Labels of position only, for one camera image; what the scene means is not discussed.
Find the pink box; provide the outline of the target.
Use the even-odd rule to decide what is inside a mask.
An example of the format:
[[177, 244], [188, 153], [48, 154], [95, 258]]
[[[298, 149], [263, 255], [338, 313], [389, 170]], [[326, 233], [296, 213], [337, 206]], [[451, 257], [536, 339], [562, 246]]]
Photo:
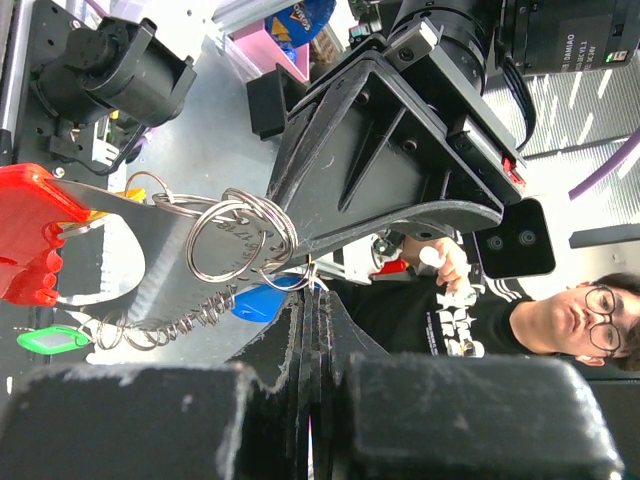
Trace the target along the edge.
[[277, 65], [280, 65], [298, 81], [302, 83], [309, 81], [309, 44], [297, 48], [295, 50], [296, 59], [292, 61], [268, 34], [263, 20], [232, 33], [231, 38], [262, 73], [271, 72]]

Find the blue chip bag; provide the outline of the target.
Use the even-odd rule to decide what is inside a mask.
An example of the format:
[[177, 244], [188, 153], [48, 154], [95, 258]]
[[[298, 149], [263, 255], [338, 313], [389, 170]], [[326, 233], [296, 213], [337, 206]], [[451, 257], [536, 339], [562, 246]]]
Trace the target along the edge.
[[311, 42], [329, 22], [336, 2], [297, 1], [264, 20], [265, 30], [284, 50], [294, 50]]

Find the person in black shirt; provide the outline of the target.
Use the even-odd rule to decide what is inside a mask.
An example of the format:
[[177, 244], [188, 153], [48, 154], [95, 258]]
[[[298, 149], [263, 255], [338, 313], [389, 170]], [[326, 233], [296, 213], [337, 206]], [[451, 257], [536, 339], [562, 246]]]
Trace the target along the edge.
[[349, 316], [389, 353], [431, 356], [564, 356], [591, 367], [639, 369], [639, 277], [613, 273], [546, 299], [516, 281], [472, 283], [455, 240], [404, 239], [400, 256], [421, 265], [435, 249], [444, 263], [434, 275], [358, 285], [331, 280]]

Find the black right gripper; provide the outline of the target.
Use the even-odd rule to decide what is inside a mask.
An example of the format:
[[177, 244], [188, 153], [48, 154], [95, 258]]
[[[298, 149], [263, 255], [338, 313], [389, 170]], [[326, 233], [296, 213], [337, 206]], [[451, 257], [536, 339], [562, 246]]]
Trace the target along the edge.
[[[285, 210], [396, 210], [333, 230], [296, 228], [282, 266], [370, 234], [418, 239], [498, 226], [520, 200], [515, 140], [484, 102], [500, 1], [403, 1], [399, 51], [361, 48], [314, 82], [289, 114], [268, 197]], [[407, 58], [412, 51], [413, 59]]]

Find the red handled metal key organizer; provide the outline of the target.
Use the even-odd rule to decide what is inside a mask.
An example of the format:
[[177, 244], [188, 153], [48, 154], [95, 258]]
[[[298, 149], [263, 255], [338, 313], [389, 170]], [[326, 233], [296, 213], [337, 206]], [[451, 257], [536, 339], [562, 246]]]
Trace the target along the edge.
[[[124, 223], [116, 257], [121, 292], [74, 300], [57, 290], [69, 239]], [[238, 291], [266, 280], [298, 246], [296, 230], [268, 199], [230, 188], [221, 199], [163, 190], [150, 202], [53, 177], [36, 164], [1, 170], [1, 297], [19, 306], [57, 307], [91, 318], [110, 337], [140, 350], [168, 344], [198, 325], [215, 325]]]

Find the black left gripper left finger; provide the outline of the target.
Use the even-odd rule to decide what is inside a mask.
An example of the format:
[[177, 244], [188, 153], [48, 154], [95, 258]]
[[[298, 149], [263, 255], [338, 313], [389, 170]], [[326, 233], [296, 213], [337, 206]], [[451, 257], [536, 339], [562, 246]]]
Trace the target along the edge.
[[301, 479], [302, 305], [214, 367], [58, 364], [35, 370], [1, 417], [5, 479]]

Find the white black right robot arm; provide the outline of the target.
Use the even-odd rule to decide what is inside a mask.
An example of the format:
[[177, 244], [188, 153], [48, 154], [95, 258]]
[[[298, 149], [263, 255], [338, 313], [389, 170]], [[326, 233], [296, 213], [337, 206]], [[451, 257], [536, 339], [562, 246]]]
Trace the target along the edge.
[[639, 41], [635, 1], [404, 1], [293, 108], [268, 195], [297, 239], [281, 269], [373, 233], [470, 235], [493, 279], [556, 261], [541, 206], [525, 194], [521, 143], [483, 99], [494, 60], [521, 108], [525, 78], [615, 69]]

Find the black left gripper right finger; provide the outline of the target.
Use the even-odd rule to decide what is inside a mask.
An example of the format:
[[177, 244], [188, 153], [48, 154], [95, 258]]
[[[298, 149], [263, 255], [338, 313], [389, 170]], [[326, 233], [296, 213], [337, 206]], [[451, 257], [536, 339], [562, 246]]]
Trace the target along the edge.
[[589, 384], [560, 360], [390, 355], [320, 293], [320, 479], [620, 479]]

